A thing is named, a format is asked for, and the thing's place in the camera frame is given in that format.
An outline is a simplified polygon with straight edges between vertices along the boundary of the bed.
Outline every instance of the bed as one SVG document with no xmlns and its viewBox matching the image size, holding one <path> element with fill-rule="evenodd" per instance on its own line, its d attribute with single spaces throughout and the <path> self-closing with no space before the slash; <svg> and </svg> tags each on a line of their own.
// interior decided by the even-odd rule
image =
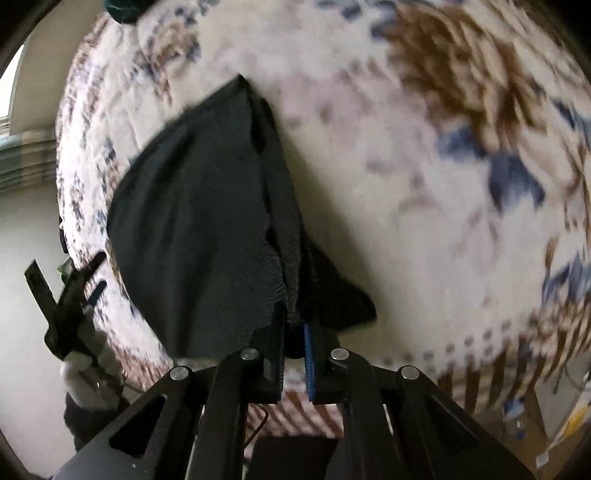
<svg viewBox="0 0 591 480">
<path fill-rule="evenodd" d="M 137 25 L 99 15 L 57 116 L 57 187 L 76 267 L 108 254 L 89 289 L 107 281 L 95 323 L 127 378 L 148 388 L 173 359 L 121 280 L 113 193 L 168 121 L 238 73 L 274 110 L 310 237 L 376 304 L 343 346 L 416 365 L 471 414 L 588 350 L 591 86 L 534 18 L 489 0 L 161 0 Z M 267 432 L 342 434 L 336 407 L 307 403 L 300 364 L 271 412 Z"/>
</svg>

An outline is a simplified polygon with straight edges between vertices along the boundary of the window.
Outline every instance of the window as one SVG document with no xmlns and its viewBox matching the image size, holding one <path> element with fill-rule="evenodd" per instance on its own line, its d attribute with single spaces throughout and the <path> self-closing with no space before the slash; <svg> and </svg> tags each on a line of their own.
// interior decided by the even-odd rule
<svg viewBox="0 0 591 480">
<path fill-rule="evenodd" d="M 21 58 L 22 46 L 18 49 L 2 78 L 0 78 L 0 128 L 7 124 L 8 109 L 10 108 L 10 97 L 12 95 L 12 84 L 17 73 L 18 60 Z"/>
</svg>

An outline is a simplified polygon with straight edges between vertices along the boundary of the white glove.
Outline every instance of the white glove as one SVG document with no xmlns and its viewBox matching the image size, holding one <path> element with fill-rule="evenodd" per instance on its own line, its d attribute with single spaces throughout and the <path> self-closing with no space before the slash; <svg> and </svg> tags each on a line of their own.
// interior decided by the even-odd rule
<svg viewBox="0 0 591 480">
<path fill-rule="evenodd" d="M 123 382 L 121 363 L 107 344 L 104 332 L 97 331 L 97 342 L 102 346 L 98 364 L 119 383 Z M 92 357 L 71 351 L 64 358 L 60 368 L 61 379 L 76 405 L 89 410 L 110 410 L 116 408 L 116 397 L 109 388 L 100 369 L 92 366 Z"/>
</svg>

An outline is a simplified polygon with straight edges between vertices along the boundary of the wire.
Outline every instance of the wire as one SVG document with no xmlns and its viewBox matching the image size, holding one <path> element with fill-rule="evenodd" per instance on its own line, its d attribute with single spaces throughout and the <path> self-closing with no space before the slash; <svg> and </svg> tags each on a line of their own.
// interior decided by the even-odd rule
<svg viewBox="0 0 591 480">
<path fill-rule="evenodd" d="M 254 432 L 252 432 L 252 435 L 250 435 L 248 437 L 248 440 L 246 441 L 246 443 L 244 444 L 244 448 L 248 447 L 248 445 L 254 440 L 254 437 L 256 437 L 256 434 L 259 433 L 261 431 L 261 429 L 265 426 L 265 423 L 267 423 L 267 420 L 269 420 L 269 412 L 267 412 L 263 407 L 261 407 L 258 403 L 255 403 L 255 405 L 257 407 L 259 407 L 263 412 L 265 412 L 265 418 L 262 419 L 262 422 L 260 422 L 259 426 L 255 429 Z"/>
<path fill-rule="evenodd" d="M 564 366 L 564 374 L 566 375 L 566 378 L 569 379 L 571 385 L 574 388 L 576 388 L 579 392 L 591 392 L 591 388 L 586 388 L 584 385 L 579 385 L 575 380 L 573 380 L 573 377 L 570 376 L 569 369 L 566 367 L 566 365 Z"/>
</svg>

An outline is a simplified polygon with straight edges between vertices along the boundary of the dark green cloth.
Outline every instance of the dark green cloth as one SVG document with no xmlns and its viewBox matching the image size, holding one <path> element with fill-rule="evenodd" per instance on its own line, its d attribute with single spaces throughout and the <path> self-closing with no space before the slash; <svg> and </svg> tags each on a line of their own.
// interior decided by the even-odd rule
<svg viewBox="0 0 591 480">
<path fill-rule="evenodd" d="M 103 0 L 105 10 L 118 23 L 133 24 L 138 21 L 156 0 Z"/>
<path fill-rule="evenodd" d="M 270 325 L 375 318 L 308 239 L 269 105 L 239 77 L 138 156 L 107 232 L 129 298 L 169 355 L 223 358 Z"/>
</svg>

